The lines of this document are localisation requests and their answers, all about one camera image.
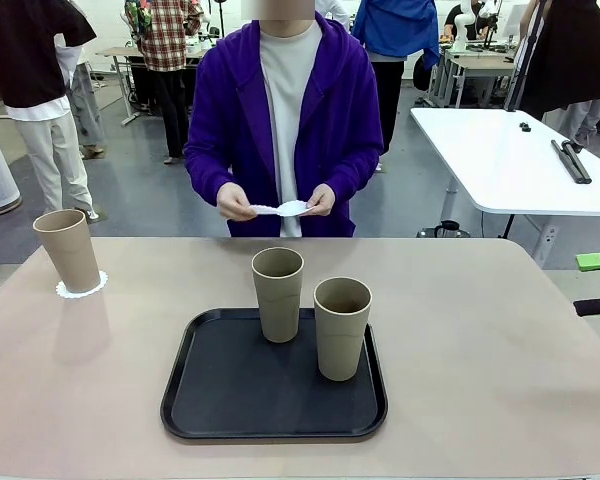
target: beige cup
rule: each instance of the beige cup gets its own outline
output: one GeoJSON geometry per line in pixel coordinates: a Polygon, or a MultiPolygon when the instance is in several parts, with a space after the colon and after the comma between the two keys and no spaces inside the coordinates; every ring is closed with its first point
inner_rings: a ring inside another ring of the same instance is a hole
{"type": "Polygon", "coordinates": [[[98,286],[100,273],[84,213],[48,213],[33,222],[33,229],[69,292],[85,293],[98,286]]]}
{"type": "Polygon", "coordinates": [[[289,248],[269,248],[251,261],[262,333],[273,343],[298,333],[304,259],[289,248]]]}
{"type": "Polygon", "coordinates": [[[356,374],[371,310],[371,290],[352,278],[331,278],[316,287],[318,367],[329,380],[356,374]]]}

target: purple jacket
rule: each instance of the purple jacket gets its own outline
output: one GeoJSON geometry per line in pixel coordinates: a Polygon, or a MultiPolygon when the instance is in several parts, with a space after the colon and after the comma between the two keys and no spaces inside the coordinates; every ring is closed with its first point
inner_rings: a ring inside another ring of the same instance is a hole
{"type": "MultiPolygon", "coordinates": [[[[302,235],[351,237],[349,200],[365,187],[383,150],[378,95],[358,40],[339,23],[316,19],[323,36],[302,103],[296,183],[301,200],[328,184],[336,205],[328,217],[303,217],[302,235]]],[[[200,63],[186,157],[193,188],[211,205],[226,182],[242,186],[253,205],[280,205],[258,22],[218,42],[200,63]]],[[[280,236],[276,216],[228,223],[234,237],[280,236]]]]}

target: tray rim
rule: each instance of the tray rim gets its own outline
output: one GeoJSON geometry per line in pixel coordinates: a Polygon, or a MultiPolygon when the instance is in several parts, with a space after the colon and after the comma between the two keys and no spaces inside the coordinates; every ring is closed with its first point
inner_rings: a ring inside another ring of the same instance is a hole
{"type": "MultiPolygon", "coordinates": [[[[384,423],[387,412],[388,412],[388,400],[387,400],[387,392],[384,385],[384,379],[382,377],[382,370],[380,368],[380,360],[378,358],[378,353],[375,345],[375,338],[373,335],[373,329],[371,325],[367,325],[364,334],[363,346],[365,347],[365,353],[367,355],[367,363],[369,364],[369,369],[371,370],[371,382],[374,388],[374,395],[376,397],[376,402],[378,405],[378,414],[373,419],[373,421],[362,428],[361,430],[352,433],[352,434],[335,434],[335,433],[311,433],[311,434],[249,434],[249,435],[229,435],[229,434],[218,434],[218,435],[207,435],[207,434],[190,434],[188,432],[184,432],[179,429],[173,418],[171,417],[171,412],[173,411],[173,405],[175,396],[177,395],[178,388],[180,385],[180,379],[178,377],[182,376],[184,371],[184,366],[186,363],[186,356],[183,357],[182,353],[184,348],[186,347],[186,351],[189,351],[191,343],[195,337],[195,331],[204,323],[209,321],[218,320],[222,317],[231,317],[234,315],[234,318],[238,318],[235,315],[240,312],[239,316],[244,316],[244,312],[248,311],[253,314],[256,313],[257,308],[216,308],[207,310],[206,312],[200,313],[193,320],[191,320],[187,327],[185,328],[184,334],[182,336],[182,340],[180,341],[180,346],[178,347],[178,351],[176,353],[176,358],[173,363],[173,368],[171,370],[171,374],[169,375],[169,380],[167,381],[167,385],[165,387],[165,392],[162,397],[162,402],[160,403],[160,418],[162,419],[162,423],[165,429],[175,437],[185,439],[185,440],[257,440],[257,439],[362,439],[365,437],[369,437],[374,434],[384,423]]],[[[300,309],[300,319],[303,317],[315,318],[315,310],[313,308],[301,308],[300,309]]]]}

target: white wall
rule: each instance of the white wall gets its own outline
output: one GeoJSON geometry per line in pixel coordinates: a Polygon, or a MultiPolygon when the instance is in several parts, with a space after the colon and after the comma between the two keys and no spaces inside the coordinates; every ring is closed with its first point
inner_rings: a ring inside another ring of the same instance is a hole
{"type": "MultiPolygon", "coordinates": [[[[208,0],[200,0],[201,4],[208,9],[208,0]]],[[[360,0],[343,0],[351,13],[355,13],[360,5],[360,0]]],[[[514,5],[527,4],[528,0],[502,0],[502,9],[498,24],[504,29],[507,24],[509,13],[514,5]]],[[[239,29],[244,21],[240,15],[240,1],[228,0],[223,4],[223,17],[225,22],[225,31],[227,33],[239,29]]],[[[459,0],[437,0],[438,26],[442,32],[444,21],[449,11],[459,3],[459,0]]],[[[85,10],[91,25],[98,34],[98,38],[87,45],[87,54],[94,70],[110,71],[112,62],[110,59],[96,56],[95,53],[109,47],[124,46],[130,40],[127,26],[120,19],[121,4],[120,1],[112,0],[82,0],[80,2],[85,10]]],[[[218,4],[212,2],[212,25],[220,26],[218,4]]],[[[413,65],[420,56],[420,53],[414,54],[406,63],[405,78],[411,78],[413,65]]]]}

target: cup rim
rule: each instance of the cup rim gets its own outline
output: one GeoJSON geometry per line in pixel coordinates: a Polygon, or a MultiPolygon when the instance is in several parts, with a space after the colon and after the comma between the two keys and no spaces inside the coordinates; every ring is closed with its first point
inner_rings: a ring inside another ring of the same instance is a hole
{"type": "Polygon", "coordinates": [[[82,210],[77,210],[77,209],[70,209],[70,208],[66,208],[64,210],[56,210],[55,212],[49,212],[49,213],[45,213],[44,215],[41,215],[40,217],[36,218],[33,221],[33,229],[36,232],[40,232],[40,233],[56,233],[56,232],[66,232],[67,230],[71,230],[72,228],[76,228],[78,225],[80,225],[82,222],[86,222],[87,221],[87,217],[84,214],[84,212],[82,210]],[[50,217],[51,215],[57,215],[58,213],[62,213],[62,212],[70,212],[70,213],[78,213],[80,215],[80,220],[78,220],[76,223],[74,223],[73,225],[69,225],[68,227],[64,227],[64,228],[59,228],[57,230],[41,230],[40,228],[37,227],[37,223],[46,218],[46,217],[50,217]]]}
{"type": "Polygon", "coordinates": [[[264,250],[260,250],[258,253],[256,253],[253,258],[251,259],[251,270],[253,271],[253,273],[255,273],[256,275],[262,277],[262,278],[266,278],[266,279],[271,279],[271,280],[283,280],[285,278],[291,278],[294,275],[297,275],[298,272],[301,272],[304,269],[304,257],[302,255],[300,255],[300,252],[297,252],[296,250],[292,249],[292,248],[287,248],[287,247],[269,247],[269,248],[265,248],[264,250]],[[295,253],[298,257],[300,257],[300,267],[293,273],[290,273],[289,275],[285,275],[283,277],[272,277],[271,275],[265,275],[264,273],[259,272],[258,270],[256,270],[255,265],[253,264],[256,260],[256,258],[258,256],[260,256],[260,254],[262,253],[266,253],[269,252],[271,250],[287,250],[289,252],[295,253]]]}
{"type": "Polygon", "coordinates": [[[350,316],[353,316],[353,315],[359,315],[360,313],[364,312],[365,310],[369,310],[371,308],[371,304],[373,303],[373,292],[371,291],[371,289],[369,288],[369,286],[366,283],[364,283],[361,280],[358,280],[357,278],[352,278],[352,277],[331,277],[331,278],[324,279],[318,285],[316,285],[316,288],[313,289],[313,301],[315,302],[316,305],[320,305],[320,308],[322,308],[325,312],[329,312],[329,313],[332,313],[334,315],[339,315],[339,316],[342,316],[342,317],[350,317],[350,316]],[[351,280],[352,282],[359,283],[364,288],[366,288],[367,291],[369,292],[369,302],[364,306],[364,308],[361,308],[360,310],[356,310],[355,312],[341,313],[341,312],[335,312],[335,311],[333,311],[331,309],[328,309],[327,307],[325,307],[324,305],[322,305],[322,303],[318,300],[317,293],[318,293],[318,289],[322,286],[323,283],[330,282],[332,280],[351,280]]]}

